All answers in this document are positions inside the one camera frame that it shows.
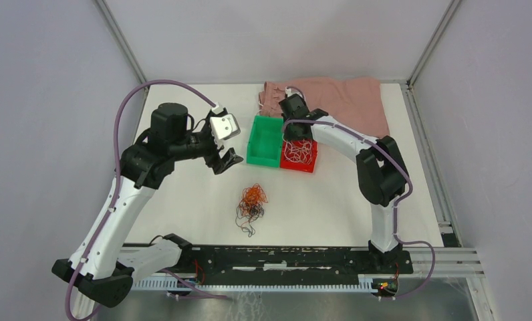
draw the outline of gray floor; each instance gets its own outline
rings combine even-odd
[[[400,280],[400,293],[421,280]],[[162,292],[134,291],[116,308],[103,309],[109,320],[478,320],[464,279],[435,279],[409,298],[378,302],[369,294],[228,292],[233,300],[176,302]]]

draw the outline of white wall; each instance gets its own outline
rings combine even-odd
[[[416,99],[503,320],[532,321],[532,1],[464,1]]]
[[[146,77],[407,79],[449,0],[109,0]]]
[[[0,320],[65,318],[50,269],[106,198],[114,116],[135,85],[92,1],[0,1]]]

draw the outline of green box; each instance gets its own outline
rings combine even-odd
[[[282,126],[282,118],[254,117],[247,149],[247,163],[280,167]]]

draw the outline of pink towel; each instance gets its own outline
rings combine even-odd
[[[289,82],[265,82],[259,94],[263,116],[281,117],[278,103],[285,88],[294,86],[305,95],[309,110],[321,108],[339,122],[370,136],[382,138],[390,134],[382,99],[380,82],[371,77],[336,80],[329,77],[298,78]]]

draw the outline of white table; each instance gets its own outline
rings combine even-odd
[[[246,157],[257,95],[262,84],[195,85],[211,100],[233,113],[241,134],[227,141]],[[382,84],[382,102],[391,136],[398,142],[414,193],[400,204],[399,235],[403,240],[442,240],[416,149],[404,98],[398,84]],[[184,104],[195,120],[209,105],[176,86],[152,86],[138,134],[150,126],[150,114],[163,102]],[[235,225],[242,190],[259,183],[269,202],[264,217],[253,223],[247,237]],[[314,174],[259,167],[246,162],[215,176],[203,159],[176,163],[175,171],[138,216],[127,242],[146,243],[155,235],[176,233],[191,243],[216,245],[367,246],[371,234],[369,202],[360,193],[356,166],[330,147],[319,146]]]

